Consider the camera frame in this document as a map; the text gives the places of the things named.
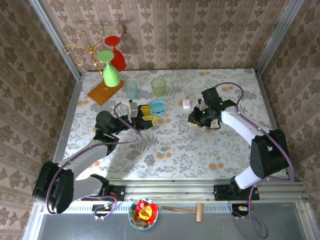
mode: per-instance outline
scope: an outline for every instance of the table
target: table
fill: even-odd
[[[90,166],[79,177],[98,174],[107,179],[153,179],[153,178],[213,178],[230,179],[249,165],[250,146],[232,128],[221,124],[219,130],[189,127],[188,115],[201,97],[201,92],[217,83],[234,82],[244,89],[244,98],[239,109],[262,126],[271,128],[267,110],[253,69],[210,70],[145,70],[120,72],[122,80],[138,83],[138,105],[157,99],[151,88],[156,77],[166,81],[165,116],[156,126],[141,131],[143,140],[135,145],[119,145],[107,157]],[[124,89],[119,90],[102,106],[87,94],[102,81],[97,72],[85,74],[82,90],[75,110],[64,157],[67,158],[83,148],[95,135],[96,115],[107,110],[113,113],[114,106],[129,100]],[[217,88],[223,100],[236,102],[240,90],[232,85]],[[182,100],[190,99],[191,109],[182,107]],[[126,114],[119,107],[120,115]],[[132,131],[123,131],[120,142],[137,139]],[[169,149],[160,153],[162,147]],[[286,172],[277,173],[285,177]]]

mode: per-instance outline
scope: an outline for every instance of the clear plastic cup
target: clear plastic cup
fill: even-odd
[[[166,92],[166,81],[161,77],[156,77],[151,81],[151,87],[156,97],[162,97]]]
[[[138,84],[134,80],[127,80],[124,83],[124,90],[129,99],[136,99],[138,96]]]

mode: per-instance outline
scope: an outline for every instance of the gold wire stand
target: gold wire stand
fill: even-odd
[[[99,41],[95,45],[91,44],[87,32],[83,31],[83,30],[80,30],[80,31],[76,31],[74,33],[74,36],[77,39],[79,39],[79,38],[81,38],[83,36],[86,36],[87,41],[89,42],[89,44],[87,44],[85,47],[78,46],[78,45],[75,45],[75,44],[68,44],[68,45],[65,45],[62,50],[63,50],[63,52],[65,54],[70,54],[70,53],[72,53],[74,51],[73,48],[84,49],[84,53],[83,54],[75,56],[72,59],[73,63],[80,67],[86,62],[87,58],[84,57],[84,55],[91,54],[91,59],[92,59],[93,65],[98,69],[99,74],[102,75],[103,74],[103,69],[101,69],[99,67],[100,61],[98,61],[97,58],[96,58],[96,51],[112,50],[113,46],[106,47],[106,48],[103,48],[103,49],[98,49],[97,45],[102,41],[102,39],[104,38],[106,33],[102,28],[98,28],[98,29],[93,31],[93,34],[95,34],[97,36],[101,35]]]

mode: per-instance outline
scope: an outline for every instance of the metal frame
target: metal frame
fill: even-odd
[[[262,81],[260,73],[258,71],[256,71],[256,70],[254,71],[254,73],[255,73],[256,81],[258,82],[258,85],[259,85],[259,88],[260,88],[260,92],[261,92],[261,95],[262,95],[262,99],[263,99],[263,102],[264,102],[266,113],[268,114],[268,117],[270,119],[271,128],[272,128],[272,130],[275,130],[275,129],[278,128],[277,121],[276,121],[274,112],[272,111],[272,107],[271,107],[271,104],[269,102],[269,97],[268,97],[265,85],[264,85],[264,83]]]
[[[60,162],[61,160],[64,159],[67,143],[68,143],[68,138],[72,126],[72,122],[74,120],[76,108],[77,108],[77,103],[79,100],[80,92],[82,90],[82,84],[85,78],[85,73],[81,75],[78,81],[75,82],[72,97],[69,103],[68,110],[65,115],[63,127],[61,130],[61,134],[59,137],[58,144],[56,146],[56,150],[53,156],[53,162],[57,163]]]
[[[44,25],[50,37],[52,38],[54,45],[56,46],[59,53],[63,57],[65,63],[67,64],[68,68],[72,72],[74,78],[76,79],[76,81],[78,81],[80,79],[80,72],[76,67],[75,63],[72,61],[72,58],[68,54],[65,54],[63,52],[63,48],[65,44],[60,39],[55,27],[51,23],[51,20],[48,17],[49,14],[47,14],[47,12],[45,11],[45,8],[43,7],[43,5],[40,3],[39,0],[29,0],[29,2],[31,3],[34,10],[38,14],[42,24]]]
[[[229,180],[215,180],[214,178],[203,179],[140,179],[123,180],[110,179],[110,185],[125,186],[124,204],[132,203],[134,200],[148,196],[157,204],[240,204],[247,201],[216,201],[214,196],[214,185],[227,185]],[[305,193],[301,182],[285,183],[275,180],[257,185],[260,200],[253,201],[254,204],[263,203],[297,203],[307,202],[308,194]],[[106,201],[94,201],[94,204],[102,204]],[[69,208],[86,207],[92,205],[92,201],[74,201]]]
[[[104,201],[100,202],[92,202],[92,201],[75,201],[73,202],[67,210],[63,212],[63,214],[92,214],[93,204],[106,204]],[[132,202],[122,202],[118,204],[116,209],[112,214],[128,214]],[[165,204],[168,207],[181,208],[181,209],[189,209],[196,210],[196,204],[193,203],[169,203]],[[160,213],[172,213],[171,211],[162,209],[162,204],[158,204]],[[204,213],[208,214],[231,214],[232,213],[232,204],[231,203],[207,203],[204,205]]]
[[[23,240],[37,240],[40,232],[40,228],[42,225],[42,221],[44,219],[44,215],[42,213],[43,206],[39,203],[34,203],[28,223],[25,228]]]
[[[280,42],[284,38],[289,26],[297,15],[301,5],[303,4],[303,0],[290,0],[288,5],[285,8],[285,11],[276,26],[274,33],[271,36],[269,43],[264,49],[261,58],[256,66],[256,71],[262,75],[264,70],[266,69],[268,63],[270,62],[272,56],[276,52]]]
[[[319,240],[320,232],[309,202],[295,204],[307,240]]]

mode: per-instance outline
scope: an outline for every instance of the orange wooden board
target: orange wooden board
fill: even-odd
[[[116,92],[118,92],[124,86],[124,83],[125,82],[121,80],[119,85],[109,87],[106,86],[104,81],[102,81],[98,86],[96,86],[91,92],[88,93],[88,97],[101,106]]]

